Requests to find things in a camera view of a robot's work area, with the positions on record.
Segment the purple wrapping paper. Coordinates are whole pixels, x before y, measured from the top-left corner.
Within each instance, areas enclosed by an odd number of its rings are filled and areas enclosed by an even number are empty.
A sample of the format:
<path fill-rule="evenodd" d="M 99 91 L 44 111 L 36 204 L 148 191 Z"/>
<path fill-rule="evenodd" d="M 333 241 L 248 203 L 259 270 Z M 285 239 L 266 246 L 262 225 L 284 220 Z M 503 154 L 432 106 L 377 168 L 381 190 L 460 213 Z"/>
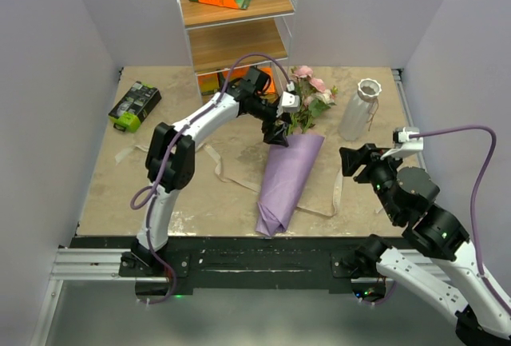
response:
<path fill-rule="evenodd" d="M 305 133 L 289 136 L 287 146 L 270 146 L 256 203 L 256 232 L 272 237 L 287 230 L 323 142 L 323 136 Z"/>

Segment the pink flower bunch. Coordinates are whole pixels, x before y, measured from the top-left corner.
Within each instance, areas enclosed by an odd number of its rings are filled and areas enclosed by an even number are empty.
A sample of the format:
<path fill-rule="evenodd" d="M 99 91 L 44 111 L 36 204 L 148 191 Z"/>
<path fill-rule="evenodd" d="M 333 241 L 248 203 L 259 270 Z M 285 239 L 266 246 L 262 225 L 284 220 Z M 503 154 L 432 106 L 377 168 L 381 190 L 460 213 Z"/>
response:
<path fill-rule="evenodd" d="M 336 86 L 329 87 L 314 75 L 309 66 L 295 66 L 291 69 L 295 91 L 300 96 L 301 106 L 298 112 L 291 114 L 291 124 L 287 134 L 306 133 L 315 126 L 315 120 L 335 105 L 339 92 Z"/>

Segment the beige printed ribbon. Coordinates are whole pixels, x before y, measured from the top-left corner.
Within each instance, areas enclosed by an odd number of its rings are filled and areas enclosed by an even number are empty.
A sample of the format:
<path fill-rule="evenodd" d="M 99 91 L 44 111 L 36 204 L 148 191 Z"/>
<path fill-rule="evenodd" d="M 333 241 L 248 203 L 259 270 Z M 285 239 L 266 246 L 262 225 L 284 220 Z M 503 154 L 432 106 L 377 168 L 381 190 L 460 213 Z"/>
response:
<path fill-rule="evenodd" d="M 147 145 L 131 145 L 123 148 L 120 152 L 115 155 L 116 165 L 119 165 L 133 150 L 138 149 L 143 153 L 147 153 L 149 151 L 149 147 Z M 214 169 L 214 173 L 218 179 L 225 183 L 235 183 L 245 189 L 249 189 L 255 193 L 260 193 L 261 186 L 260 184 L 256 184 L 250 181 L 239 181 L 235 178 L 228 177 L 224 173 L 224 162 L 223 158 L 220 154 L 208 143 L 199 144 L 196 152 L 200 150 L 205 151 L 209 157 L 216 163 L 216 167 Z M 316 209 L 309 209 L 305 205 L 297 204 L 296 209 L 304 211 L 305 213 L 315 214 L 320 217 L 332 218 L 337 214 L 341 205 L 341 196 L 343 191 L 343 176 L 341 174 L 341 169 L 336 174 L 335 183 L 332 190 L 332 212 L 325 213 Z"/>

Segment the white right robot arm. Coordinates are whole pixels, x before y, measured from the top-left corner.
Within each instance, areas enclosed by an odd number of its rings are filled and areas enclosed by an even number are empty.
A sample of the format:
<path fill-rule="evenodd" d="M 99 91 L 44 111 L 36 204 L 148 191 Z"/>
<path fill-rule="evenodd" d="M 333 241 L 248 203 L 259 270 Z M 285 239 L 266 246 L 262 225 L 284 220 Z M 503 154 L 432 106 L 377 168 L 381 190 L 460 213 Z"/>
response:
<path fill-rule="evenodd" d="M 370 235 L 341 260 L 352 278 L 388 276 L 438 310 L 465 345 L 508 345 L 510 302 L 490 273 L 477 265 L 475 238 L 449 211 L 436 204 L 440 192 L 430 175 L 405 167 L 388 149 L 365 144 L 339 150 L 342 174 L 372 186 L 383 210 L 402 237 L 450 279 L 448 283 L 417 266 L 396 247 Z"/>

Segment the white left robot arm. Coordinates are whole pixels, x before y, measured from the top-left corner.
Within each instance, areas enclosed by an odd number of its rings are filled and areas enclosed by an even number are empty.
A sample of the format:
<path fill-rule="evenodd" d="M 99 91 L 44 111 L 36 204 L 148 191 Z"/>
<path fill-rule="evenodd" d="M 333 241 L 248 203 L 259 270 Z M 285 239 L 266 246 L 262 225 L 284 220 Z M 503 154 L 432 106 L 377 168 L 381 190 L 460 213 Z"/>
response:
<path fill-rule="evenodd" d="M 141 230 L 131 246 L 138 268 L 148 276 L 160 274 L 165 264 L 168 226 L 180 191 L 192 180 L 196 149 L 218 128 L 241 115 L 262 122 L 263 140 L 287 145 L 285 129 L 289 113 L 300 104 L 295 84 L 288 80 L 275 101 L 266 98 L 268 74 L 249 67 L 240 79 L 226 79 L 223 87 L 206 104 L 188 117 L 167 125 L 161 122 L 153 131 L 145 160 L 149 185 L 137 191 L 130 207 L 146 209 Z"/>

